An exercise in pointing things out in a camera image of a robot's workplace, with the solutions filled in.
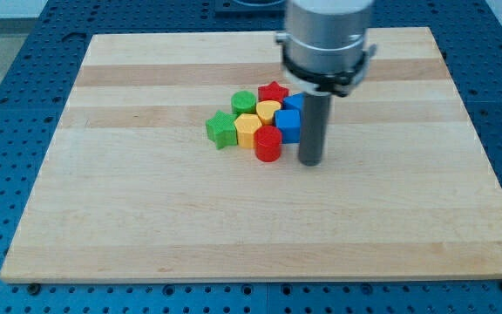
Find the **black clamp ring mount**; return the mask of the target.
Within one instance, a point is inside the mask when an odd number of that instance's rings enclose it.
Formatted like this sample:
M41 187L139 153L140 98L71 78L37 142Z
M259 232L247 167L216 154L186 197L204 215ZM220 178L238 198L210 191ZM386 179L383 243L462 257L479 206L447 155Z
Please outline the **black clamp ring mount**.
M377 46L367 46L365 39L364 35L353 35L350 40L337 43L332 37L313 44L286 31L275 34L285 75L314 96L346 97L362 83L377 54Z

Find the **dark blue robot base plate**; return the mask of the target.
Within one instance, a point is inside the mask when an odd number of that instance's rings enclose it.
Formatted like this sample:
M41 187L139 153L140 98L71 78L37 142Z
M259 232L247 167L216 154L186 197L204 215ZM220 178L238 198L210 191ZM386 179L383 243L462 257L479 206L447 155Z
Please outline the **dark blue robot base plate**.
M285 0L213 0L216 15L269 14L285 9Z

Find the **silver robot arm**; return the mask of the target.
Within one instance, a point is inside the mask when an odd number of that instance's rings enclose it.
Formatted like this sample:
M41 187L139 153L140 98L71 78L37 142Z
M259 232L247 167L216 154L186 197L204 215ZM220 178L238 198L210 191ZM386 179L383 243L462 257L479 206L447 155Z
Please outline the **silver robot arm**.
M366 45L373 0L289 0L284 30L275 34L287 79L304 93L298 160L322 161L331 99L363 81L375 44Z

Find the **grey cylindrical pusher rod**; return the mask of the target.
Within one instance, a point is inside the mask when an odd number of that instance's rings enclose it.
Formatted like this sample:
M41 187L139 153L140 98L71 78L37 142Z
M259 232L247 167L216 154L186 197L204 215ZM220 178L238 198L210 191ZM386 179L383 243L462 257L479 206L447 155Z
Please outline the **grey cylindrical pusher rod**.
M322 161L330 107L330 95L304 94L298 160L305 166L313 167Z

